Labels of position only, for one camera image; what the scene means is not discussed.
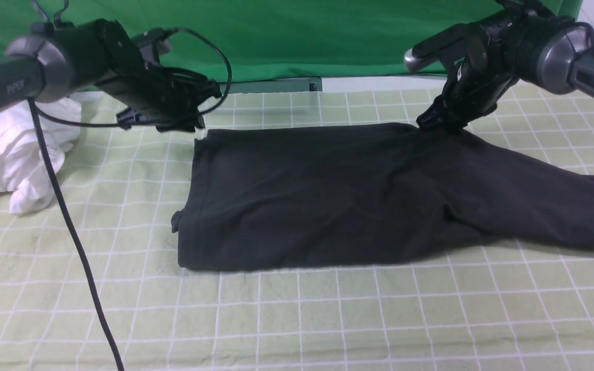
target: grid tablecloth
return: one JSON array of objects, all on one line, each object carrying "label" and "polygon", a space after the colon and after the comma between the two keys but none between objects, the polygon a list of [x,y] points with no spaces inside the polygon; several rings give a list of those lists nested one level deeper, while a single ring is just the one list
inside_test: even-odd
[{"label": "grid tablecloth", "polygon": [[[236,94],[209,128],[414,123],[438,91]],[[85,105],[91,122],[122,106]],[[469,130],[594,174],[594,100],[518,85]],[[127,369],[594,371],[594,253],[507,240],[413,265],[208,275],[170,217],[196,134],[87,129],[59,173]],[[0,195],[0,369],[113,369],[56,204]]]}]

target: green screen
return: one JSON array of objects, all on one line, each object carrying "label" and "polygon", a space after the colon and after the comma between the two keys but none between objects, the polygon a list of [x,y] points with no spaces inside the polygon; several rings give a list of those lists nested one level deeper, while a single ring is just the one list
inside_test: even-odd
[{"label": "green screen", "polygon": [[[63,0],[39,0],[51,15]],[[577,16],[582,0],[544,0],[557,14]],[[234,82],[286,77],[403,75],[403,54],[456,23],[502,9],[494,0],[72,0],[64,21],[119,21],[128,35],[184,26],[229,58]],[[40,21],[30,0],[0,0],[0,55]],[[189,35],[171,39],[162,63],[219,81],[219,56]],[[439,63],[423,71],[442,73]]]}]

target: black garment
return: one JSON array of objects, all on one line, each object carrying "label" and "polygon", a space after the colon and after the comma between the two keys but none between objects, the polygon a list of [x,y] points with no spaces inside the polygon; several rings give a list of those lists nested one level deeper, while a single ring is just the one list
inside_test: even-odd
[{"label": "black garment", "polygon": [[485,238],[594,248],[594,176],[406,124],[210,130],[178,262],[255,271],[405,263]]}]

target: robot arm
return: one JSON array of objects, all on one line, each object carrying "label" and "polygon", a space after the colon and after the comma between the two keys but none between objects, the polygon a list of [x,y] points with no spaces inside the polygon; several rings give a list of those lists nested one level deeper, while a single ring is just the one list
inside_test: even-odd
[{"label": "robot arm", "polygon": [[202,129],[198,107],[222,93],[203,75],[160,64],[160,55],[170,50],[168,38],[179,30],[155,29],[130,39],[121,24],[103,19],[57,28],[33,24],[30,35],[12,42],[0,58],[0,112],[29,98],[52,103],[95,86],[129,107],[118,117],[123,129],[132,122],[160,132]]},{"label": "robot arm", "polygon": [[552,94],[579,90],[594,98],[594,29],[533,0],[521,7],[498,2],[504,10],[452,26],[406,52],[410,72],[437,60],[448,71],[443,91],[417,118],[422,129],[463,129],[492,113],[519,80]]}]

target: white cloth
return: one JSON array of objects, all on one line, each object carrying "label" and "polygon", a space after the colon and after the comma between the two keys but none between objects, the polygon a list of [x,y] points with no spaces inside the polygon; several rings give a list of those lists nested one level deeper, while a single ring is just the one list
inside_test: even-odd
[{"label": "white cloth", "polygon": [[[37,105],[48,115],[63,120],[82,119],[81,104],[69,98]],[[80,127],[56,124],[42,117],[40,124],[54,172],[59,172],[66,152],[73,147],[70,141],[79,136]],[[12,192],[9,213],[14,215],[45,209],[54,198],[26,101],[0,113],[0,192]]]}]

